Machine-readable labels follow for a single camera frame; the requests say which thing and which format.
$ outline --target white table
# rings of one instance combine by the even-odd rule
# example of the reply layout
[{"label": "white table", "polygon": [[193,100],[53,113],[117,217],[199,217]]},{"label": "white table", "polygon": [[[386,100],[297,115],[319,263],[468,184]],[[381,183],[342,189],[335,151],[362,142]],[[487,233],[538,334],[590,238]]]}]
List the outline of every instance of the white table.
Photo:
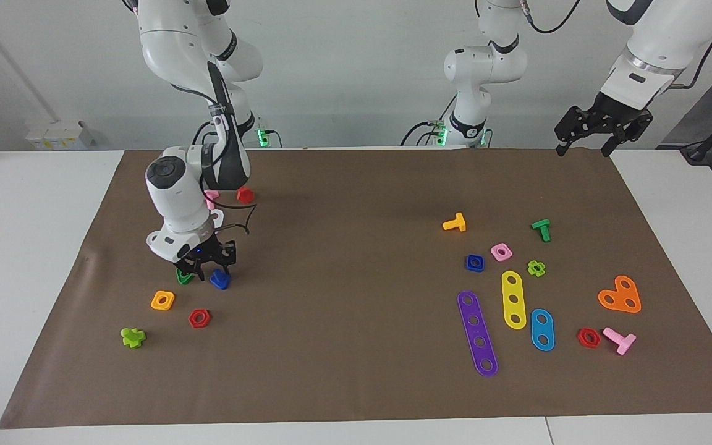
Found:
[{"label": "white table", "polygon": [[[0,416],[122,152],[0,153]],[[712,330],[712,172],[676,152],[612,156]],[[0,443],[712,443],[712,414],[0,431]]]}]

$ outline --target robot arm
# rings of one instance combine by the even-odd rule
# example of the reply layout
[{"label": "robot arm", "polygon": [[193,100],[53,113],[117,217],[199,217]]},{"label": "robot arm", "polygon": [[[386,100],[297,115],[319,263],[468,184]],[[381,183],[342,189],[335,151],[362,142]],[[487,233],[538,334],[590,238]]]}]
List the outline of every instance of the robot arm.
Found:
[{"label": "robot arm", "polygon": [[518,0],[485,0],[480,31],[488,45],[447,55],[444,74],[457,88],[455,108],[446,118],[447,145],[473,146],[482,135],[491,106],[491,94],[483,85],[514,82],[525,73],[526,52],[518,46],[522,18]]},{"label": "robot arm", "polygon": [[570,145],[594,133],[611,137],[605,156],[636,141],[653,120],[648,105],[664,93],[712,38],[712,2],[704,0],[607,0],[613,17],[633,26],[627,47],[588,110],[571,107],[554,128],[565,155]]},{"label": "robot arm", "polygon": [[147,66],[178,90],[205,98],[218,135],[216,143],[166,149],[146,172],[150,197],[164,217],[161,230],[147,237],[150,250],[181,273],[204,279],[202,264],[212,261],[227,270],[235,263],[235,243],[218,242],[224,214],[208,210],[203,189],[238,189],[251,172],[240,136],[254,124],[254,115],[243,90],[225,79],[256,78],[263,61],[227,25],[229,0],[124,3],[138,17]]}]

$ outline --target red hexagon nut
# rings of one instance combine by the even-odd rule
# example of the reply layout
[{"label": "red hexagon nut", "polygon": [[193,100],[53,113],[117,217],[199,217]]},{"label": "red hexagon nut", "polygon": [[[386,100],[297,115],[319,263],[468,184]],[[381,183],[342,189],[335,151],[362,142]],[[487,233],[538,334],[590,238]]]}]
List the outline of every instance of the red hexagon nut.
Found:
[{"label": "red hexagon nut", "polygon": [[210,323],[210,312],[207,309],[194,309],[189,315],[189,323],[194,329],[204,328]]},{"label": "red hexagon nut", "polygon": [[598,335],[598,332],[595,329],[582,328],[578,332],[578,341],[584,347],[591,347],[591,349],[595,349],[599,346],[599,344],[601,344],[601,336]]},{"label": "red hexagon nut", "polygon": [[248,203],[251,203],[253,200],[255,200],[255,192],[253,192],[249,187],[246,187],[245,185],[238,189],[238,191],[235,193],[235,197],[241,202],[247,205]]}]

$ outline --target pink piece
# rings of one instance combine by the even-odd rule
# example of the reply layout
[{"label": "pink piece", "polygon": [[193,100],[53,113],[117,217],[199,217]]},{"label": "pink piece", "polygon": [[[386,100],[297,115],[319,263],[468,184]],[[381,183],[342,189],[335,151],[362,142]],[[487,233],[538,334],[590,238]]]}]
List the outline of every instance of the pink piece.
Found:
[{"label": "pink piece", "polygon": [[208,206],[208,210],[215,209],[216,205],[214,205],[214,203],[210,202],[209,200],[215,200],[216,198],[218,198],[218,191],[206,190],[205,195],[206,195],[206,197],[208,197],[208,200],[205,200],[205,203]]},{"label": "pink piece", "polygon": [[611,328],[604,329],[604,335],[617,344],[617,353],[619,355],[625,355],[631,344],[636,341],[636,335],[628,334],[628,336],[621,336],[616,330]]},{"label": "pink piece", "polygon": [[491,255],[496,258],[498,262],[509,260],[512,256],[512,250],[505,243],[497,244],[491,248]]}]

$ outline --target blue piece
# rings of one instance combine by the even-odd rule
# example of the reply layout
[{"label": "blue piece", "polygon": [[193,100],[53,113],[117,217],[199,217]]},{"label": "blue piece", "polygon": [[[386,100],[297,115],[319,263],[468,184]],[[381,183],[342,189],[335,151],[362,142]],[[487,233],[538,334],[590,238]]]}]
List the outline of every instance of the blue piece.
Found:
[{"label": "blue piece", "polygon": [[543,352],[554,349],[554,318],[545,309],[532,310],[532,344]]},{"label": "blue piece", "polygon": [[485,258],[480,255],[469,255],[466,257],[466,269],[470,271],[485,270]]},{"label": "blue piece", "polygon": [[221,269],[216,269],[213,271],[213,275],[210,276],[210,284],[221,290],[225,290],[227,287],[229,287],[230,278],[231,277],[229,273],[226,273]]}]

